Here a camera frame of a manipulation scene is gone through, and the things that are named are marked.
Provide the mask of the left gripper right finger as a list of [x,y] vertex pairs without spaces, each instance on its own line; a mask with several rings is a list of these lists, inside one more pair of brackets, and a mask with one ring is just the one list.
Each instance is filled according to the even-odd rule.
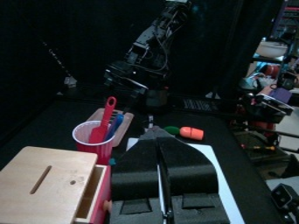
[[216,169],[204,154],[159,129],[156,156],[167,224],[229,224]]

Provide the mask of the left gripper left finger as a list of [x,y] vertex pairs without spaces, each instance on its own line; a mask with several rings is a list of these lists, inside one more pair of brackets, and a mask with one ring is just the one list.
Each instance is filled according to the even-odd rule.
[[163,224],[155,132],[149,129],[116,161],[109,224]]

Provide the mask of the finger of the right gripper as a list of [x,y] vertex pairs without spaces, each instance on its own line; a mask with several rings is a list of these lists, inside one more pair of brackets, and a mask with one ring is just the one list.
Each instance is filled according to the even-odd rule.
[[131,94],[131,108],[137,109],[144,104],[145,89],[136,88]]
[[116,88],[116,98],[117,104],[121,111],[125,113],[129,111],[131,106],[131,91],[127,90],[124,87]]

